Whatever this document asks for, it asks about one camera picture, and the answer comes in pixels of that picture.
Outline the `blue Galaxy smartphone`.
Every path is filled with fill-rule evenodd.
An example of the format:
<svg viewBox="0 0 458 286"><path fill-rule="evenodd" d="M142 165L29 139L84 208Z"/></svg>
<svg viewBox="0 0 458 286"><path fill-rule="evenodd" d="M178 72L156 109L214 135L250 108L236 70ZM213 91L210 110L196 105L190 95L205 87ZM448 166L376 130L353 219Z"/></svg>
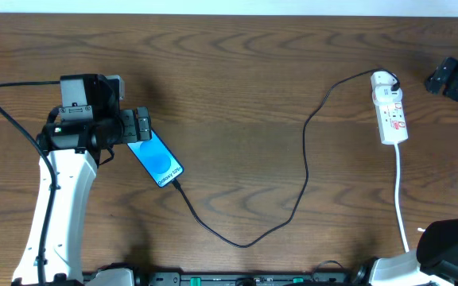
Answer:
<svg viewBox="0 0 458 286"><path fill-rule="evenodd" d="M180 161L152 129L149 141L128 143L130 151L136 156L158 187L172 183L183 172Z"/></svg>

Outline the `white power strip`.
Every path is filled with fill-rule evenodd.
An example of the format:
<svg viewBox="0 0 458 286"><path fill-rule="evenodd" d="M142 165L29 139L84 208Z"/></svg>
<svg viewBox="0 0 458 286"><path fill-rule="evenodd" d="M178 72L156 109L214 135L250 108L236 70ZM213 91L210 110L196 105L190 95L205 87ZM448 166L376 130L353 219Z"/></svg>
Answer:
<svg viewBox="0 0 458 286"><path fill-rule="evenodd" d="M371 76L371 87L381 142L384 145L398 145L407 140L403 93L394 75L387 71L375 72Z"/></svg>

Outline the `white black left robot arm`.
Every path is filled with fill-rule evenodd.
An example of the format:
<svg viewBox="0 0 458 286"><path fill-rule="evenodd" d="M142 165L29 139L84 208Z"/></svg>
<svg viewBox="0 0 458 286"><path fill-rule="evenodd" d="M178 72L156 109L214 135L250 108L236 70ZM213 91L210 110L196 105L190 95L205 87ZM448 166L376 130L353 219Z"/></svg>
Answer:
<svg viewBox="0 0 458 286"><path fill-rule="evenodd" d="M81 249L87 199L115 145L152 139L145 107L123 110L118 75L63 75L62 103L37 135L41 182L25 252L13 285L81 285Z"/></svg>

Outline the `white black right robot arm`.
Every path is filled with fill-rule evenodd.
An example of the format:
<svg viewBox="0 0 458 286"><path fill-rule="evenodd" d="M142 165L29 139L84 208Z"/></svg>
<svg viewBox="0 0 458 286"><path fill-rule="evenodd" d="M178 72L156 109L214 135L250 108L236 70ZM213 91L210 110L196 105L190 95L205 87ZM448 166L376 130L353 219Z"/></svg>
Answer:
<svg viewBox="0 0 458 286"><path fill-rule="evenodd" d="M388 71L376 71L371 86L381 142L397 148L407 138L398 79ZM458 60L445 58L426 79L425 89L458 102ZM431 223L416 249L362 265L351 284L458 285L458 218Z"/></svg>

